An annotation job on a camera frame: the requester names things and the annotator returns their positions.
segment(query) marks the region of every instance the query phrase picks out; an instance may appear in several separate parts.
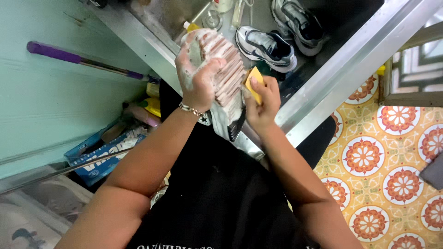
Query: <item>yellow sponge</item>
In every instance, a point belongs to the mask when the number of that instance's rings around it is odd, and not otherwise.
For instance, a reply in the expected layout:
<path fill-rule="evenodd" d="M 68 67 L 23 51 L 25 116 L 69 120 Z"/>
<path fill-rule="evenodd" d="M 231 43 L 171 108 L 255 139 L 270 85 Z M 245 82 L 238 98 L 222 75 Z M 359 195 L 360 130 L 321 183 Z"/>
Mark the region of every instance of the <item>yellow sponge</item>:
<path fill-rule="evenodd" d="M 261 105 L 261 95 L 259 95 L 258 93 L 256 93 L 252 87 L 251 87 L 251 77 L 254 76 L 255 79 L 257 79 L 258 84 L 262 84 L 264 85 L 263 82 L 263 77 L 261 76 L 260 72 L 258 71 L 257 67 L 255 66 L 254 68 L 252 68 L 251 70 L 248 71 L 248 77 L 246 78 L 246 80 L 243 82 L 243 84 L 246 86 L 246 88 L 248 88 L 248 90 L 252 93 L 252 96 L 254 97 L 254 99 L 257 101 L 257 103 L 259 105 Z"/>

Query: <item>shoe sole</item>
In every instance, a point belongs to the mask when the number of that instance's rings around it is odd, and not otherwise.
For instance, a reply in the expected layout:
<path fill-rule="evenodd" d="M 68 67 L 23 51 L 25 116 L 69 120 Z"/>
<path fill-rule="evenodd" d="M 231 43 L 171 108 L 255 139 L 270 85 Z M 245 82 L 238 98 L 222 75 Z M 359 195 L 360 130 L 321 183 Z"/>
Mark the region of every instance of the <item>shoe sole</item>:
<path fill-rule="evenodd" d="M 288 26 L 286 26 L 284 23 L 282 23 L 278 18 L 277 15 L 274 12 L 275 9 L 275 1 L 276 0 L 272 0 L 272 4 L 271 4 L 271 13 L 272 16 L 274 17 L 275 22 L 277 23 L 277 26 L 280 30 L 280 32 L 284 35 L 289 35 L 289 33 L 291 33 L 294 38 L 295 38 L 295 44 L 297 45 L 297 47 L 299 48 L 300 52 L 302 52 L 302 54 L 306 55 L 306 56 L 314 56 L 317 55 L 320 50 L 323 48 L 323 44 L 321 42 L 319 42 L 317 44 L 317 46 L 315 48 L 307 48 L 305 47 L 301 40 L 300 37 L 301 34 L 298 34 L 296 32 L 294 32 L 292 29 L 290 29 Z"/>
<path fill-rule="evenodd" d="M 295 67 L 297 66 L 297 58 L 295 57 L 295 55 L 294 55 L 294 60 L 289 64 L 289 66 L 282 67 L 282 66 L 276 66 L 276 65 L 274 65 L 274 64 L 272 64 L 272 63 L 270 63 L 270 62 L 268 62 L 268 61 L 266 61 L 266 60 L 263 60 L 263 59 L 261 59 L 261 58 L 259 58 L 259 57 L 257 57 L 257 56 L 254 56 L 254 55 L 252 55 L 252 54 L 246 53 L 246 52 L 241 48 L 241 46 L 239 45 L 238 37 L 237 37 L 237 32 L 235 32 L 235 43 L 237 44 L 237 47 L 238 47 L 238 49 L 240 50 L 240 52 L 241 52 L 244 56 L 246 56 L 248 59 L 253 60 L 253 61 L 263 61 L 263 62 L 265 62 L 266 64 L 268 64 L 272 69 L 274 69 L 275 71 L 277 71 L 277 72 L 280 72 L 280 73 L 287 73 L 287 72 L 290 72 L 290 71 L 294 70 Z"/>

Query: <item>bracelet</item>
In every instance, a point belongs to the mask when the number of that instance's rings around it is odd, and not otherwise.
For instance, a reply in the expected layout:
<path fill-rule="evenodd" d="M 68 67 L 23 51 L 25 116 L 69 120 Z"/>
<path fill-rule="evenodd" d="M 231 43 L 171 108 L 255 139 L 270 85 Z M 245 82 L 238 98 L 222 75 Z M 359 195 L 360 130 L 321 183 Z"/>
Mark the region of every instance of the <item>bracelet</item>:
<path fill-rule="evenodd" d="M 183 104 L 183 102 L 180 102 L 179 108 L 182 109 L 183 111 L 193 113 L 194 115 L 197 115 L 197 116 L 201 116 L 201 115 L 205 114 L 205 113 L 199 112 L 198 110 L 196 110 L 190 106 Z"/>

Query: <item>soapy sneaker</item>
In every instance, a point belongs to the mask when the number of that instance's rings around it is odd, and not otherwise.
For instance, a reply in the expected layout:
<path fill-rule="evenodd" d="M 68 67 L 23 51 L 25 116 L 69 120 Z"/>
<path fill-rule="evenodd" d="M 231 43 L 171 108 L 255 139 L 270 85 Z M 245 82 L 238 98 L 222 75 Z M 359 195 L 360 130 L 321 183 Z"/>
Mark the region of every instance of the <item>soapy sneaker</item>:
<path fill-rule="evenodd" d="M 295 43 L 306 56 L 320 52 L 324 31 L 317 18 L 297 0 L 273 0 L 272 15 L 282 35 L 292 33 Z"/>
<path fill-rule="evenodd" d="M 242 26 L 237 29 L 235 41 L 248 59 L 264 61 L 275 71 L 287 73 L 297 66 L 294 48 L 276 33 Z"/>

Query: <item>black t-shirt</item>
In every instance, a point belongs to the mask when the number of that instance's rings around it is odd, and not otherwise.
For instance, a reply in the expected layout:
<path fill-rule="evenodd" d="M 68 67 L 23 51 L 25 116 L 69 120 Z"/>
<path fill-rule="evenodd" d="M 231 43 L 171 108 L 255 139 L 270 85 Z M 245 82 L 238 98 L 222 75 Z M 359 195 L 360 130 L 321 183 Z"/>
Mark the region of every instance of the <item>black t-shirt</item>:
<path fill-rule="evenodd" d="M 254 159 L 193 131 L 166 194 L 143 218 L 128 249 L 318 249 L 283 190 Z"/>

